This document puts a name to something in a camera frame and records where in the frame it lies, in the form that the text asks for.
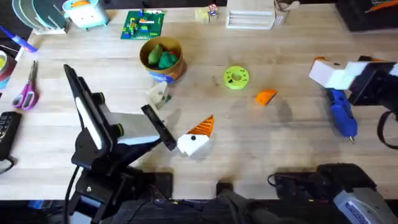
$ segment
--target orange block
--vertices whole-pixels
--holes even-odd
[[[276,90],[262,90],[257,96],[256,96],[256,102],[259,103],[262,106],[265,106],[272,100],[272,98],[278,94],[278,91]]]
[[[187,134],[204,134],[210,138],[211,132],[213,132],[214,117],[211,115],[206,120],[202,121],[196,127],[192,128]]]
[[[72,4],[72,7],[85,6],[87,4],[90,4],[90,2],[89,1],[77,1]]]

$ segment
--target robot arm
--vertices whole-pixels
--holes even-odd
[[[102,93],[92,93],[68,65],[64,69],[83,128],[72,157],[83,172],[68,214],[78,212],[99,223],[114,215],[122,202],[140,198],[150,185],[171,197],[172,174],[145,174],[128,166],[162,142],[169,150],[177,146],[152,107],[143,106],[144,114],[111,113]]]
[[[398,63],[376,60],[361,56],[358,62],[347,66],[317,58],[310,72],[310,78],[325,88],[349,90],[348,101],[354,106],[381,105],[385,112],[377,126],[377,136],[387,147],[398,149],[384,139],[384,124],[394,113],[398,119]]]

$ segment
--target paper plate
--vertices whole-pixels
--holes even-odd
[[[25,25],[32,29],[36,29],[35,25],[30,23],[30,21],[26,18],[26,16],[22,13],[21,11],[21,0],[12,0],[12,9],[14,10],[14,13],[17,15],[19,20],[23,22]]]
[[[65,27],[67,21],[60,11],[54,7],[54,2],[48,0],[32,0],[32,2],[37,17],[45,24],[54,29],[58,29],[57,26],[60,28]]]
[[[37,30],[44,30],[44,26],[36,20],[36,12],[33,9],[33,2],[32,0],[20,0],[20,9],[25,15],[26,19],[33,24]]]

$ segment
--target colorful toy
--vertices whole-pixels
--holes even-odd
[[[177,147],[182,153],[186,153],[188,156],[191,156],[210,140],[213,126],[214,116],[211,115],[189,132],[179,137],[177,140]]]
[[[109,21],[105,9],[98,0],[67,0],[63,3],[62,9],[73,23],[85,30],[96,26],[106,26]]]
[[[148,55],[148,64],[156,65],[159,63],[160,57],[162,56],[163,47],[158,44]]]
[[[229,67],[224,73],[224,83],[232,90],[241,90],[249,82],[249,72],[240,66]]]
[[[171,54],[170,52],[163,52],[159,61],[159,69],[163,70],[166,68],[170,68],[175,65],[178,61],[177,56]]]
[[[276,96],[276,94],[278,94],[278,91],[276,90],[262,90],[256,96],[256,102],[262,106],[265,106],[273,99],[274,96]]]
[[[158,37],[162,32],[163,18],[164,12],[160,10],[129,11],[121,39],[149,40]]]

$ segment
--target black cable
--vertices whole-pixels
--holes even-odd
[[[128,221],[127,224],[130,224],[130,222],[134,219],[134,217],[137,215],[138,211],[147,203],[149,203],[151,200],[145,201],[144,203],[142,203],[140,206],[138,206],[138,208],[136,209],[136,211],[132,214],[132,217],[130,218],[130,220]]]
[[[5,168],[4,170],[2,170],[2,171],[0,172],[0,175],[3,174],[3,173],[5,173],[5,172],[7,172],[7,171],[9,171],[9,170],[11,170],[11,168],[13,168],[14,165],[15,165],[15,162],[14,162],[14,160],[13,160],[11,157],[7,157],[5,160],[7,160],[7,161],[10,162],[10,166],[7,167],[7,168]]]
[[[79,115],[79,121],[80,121],[80,128],[81,128],[81,130],[83,130],[85,128],[85,125],[83,123],[83,118],[81,117],[79,112],[78,112],[78,115]],[[72,190],[72,186],[76,179],[76,175],[77,175],[77,172],[79,171],[79,168],[80,168],[79,166],[76,166],[75,171],[73,171],[73,174],[69,180],[67,192],[65,193],[65,204],[64,204],[64,208],[63,208],[63,214],[62,214],[63,224],[69,223],[68,222],[68,203],[69,203],[70,191]]]
[[[67,192],[65,194],[65,206],[63,208],[63,223],[68,224],[68,203],[69,203],[69,196],[70,196],[70,191],[72,189],[72,185],[76,179],[77,172],[79,171],[79,166],[76,166],[75,171],[72,174],[72,177],[69,180],[69,185],[67,188]]]
[[[269,180],[271,177],[273,177],[274,180],[275,180],[275,177],[282,177],[282,178],[291,179],[291,180],[299,180],[301,182],[311,182],[308,179],[304,179],[304,178],[300,178],[300,177],[296,177],[296,176],[284,175],[284,174],[271,174],[271,175],[268,176],[267,182],[268,182],[269,185],[271,185],[273,187],[276,187],[276,184],[275,183],[271,183],[271,181]]]
[[[392,111],[387,111],[384,112],[380,119],[379,119],[379,123],[377,124],[377,136],[379,137],[379,140],[385,144],[387,147],[391,148],[391,149],[398,149],[398,146],[389,144],[386,142],[386,140],[384,139],[384,125],[386,124],[387,118],[389,117],[389,115],[392,113]]]

